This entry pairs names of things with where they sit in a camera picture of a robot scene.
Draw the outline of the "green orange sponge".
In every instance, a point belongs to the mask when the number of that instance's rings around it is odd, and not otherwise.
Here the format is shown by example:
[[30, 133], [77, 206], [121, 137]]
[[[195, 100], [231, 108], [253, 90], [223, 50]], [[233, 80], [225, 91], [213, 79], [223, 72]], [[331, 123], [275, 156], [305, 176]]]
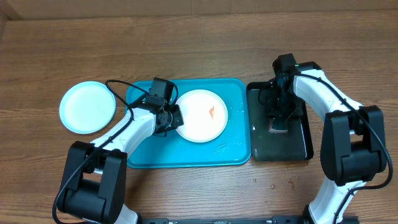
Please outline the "green orange sponge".
[[288, 132], [286, 120], [280, 118], [271, 118], [269, 120], [269, 131], [271, 133], [284, 134]]

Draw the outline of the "white pink plate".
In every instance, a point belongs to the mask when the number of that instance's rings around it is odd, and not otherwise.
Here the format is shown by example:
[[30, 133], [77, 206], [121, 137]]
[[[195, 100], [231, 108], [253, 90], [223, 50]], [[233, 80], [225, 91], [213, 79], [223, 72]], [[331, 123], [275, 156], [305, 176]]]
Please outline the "white pink plate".
[[192, 90], [178, 100], [183, 125], [177, 132], [184, 139], [204, 143], [216, 139], [228, 122], [228, 110], [216, 93], [209, 90]]

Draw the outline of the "light blue plate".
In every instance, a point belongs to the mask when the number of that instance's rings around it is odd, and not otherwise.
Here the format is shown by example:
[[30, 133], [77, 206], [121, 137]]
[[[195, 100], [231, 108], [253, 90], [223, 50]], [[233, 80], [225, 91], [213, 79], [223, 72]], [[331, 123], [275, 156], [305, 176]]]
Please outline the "light blue plate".
[[62, 124], [71, 132], [91, 134], [103, 129], [116, 112], [116, 99], [105, 84], [87, 81], [71, 87], [59, 106]]

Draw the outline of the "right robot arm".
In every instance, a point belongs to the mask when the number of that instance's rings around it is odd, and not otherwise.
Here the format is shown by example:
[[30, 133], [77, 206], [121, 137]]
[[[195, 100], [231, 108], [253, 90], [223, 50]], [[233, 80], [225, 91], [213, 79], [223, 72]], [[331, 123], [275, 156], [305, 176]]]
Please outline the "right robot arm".
[[383, 113], [377, 106], [363, 106], [347, 97], [315, 62], [278, 59], [272, 67], [275, 77], [260, 89], [271, 92], [264, 103], [270, 131], [288, 131], [287, 121], [295, 116], [298, 99], [309, 104], [324, 124], [320, 161], [325, 178], [304, 221], [341, 223], [356, 192], [381, 189], [392, 180]]

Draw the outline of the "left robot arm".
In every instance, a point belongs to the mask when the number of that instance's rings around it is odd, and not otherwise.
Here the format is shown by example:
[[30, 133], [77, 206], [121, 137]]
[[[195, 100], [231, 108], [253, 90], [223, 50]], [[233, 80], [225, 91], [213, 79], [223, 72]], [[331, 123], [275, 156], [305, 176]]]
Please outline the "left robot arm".
[[137, 213], [124, 204], [127, 159], [146, 138], [182, 124], [177, 104], [142, 95], [106, 134], [91, 143], [74, 142], [53, 204], [54, 221], [63, 212], [83, 223], [137, 223]]

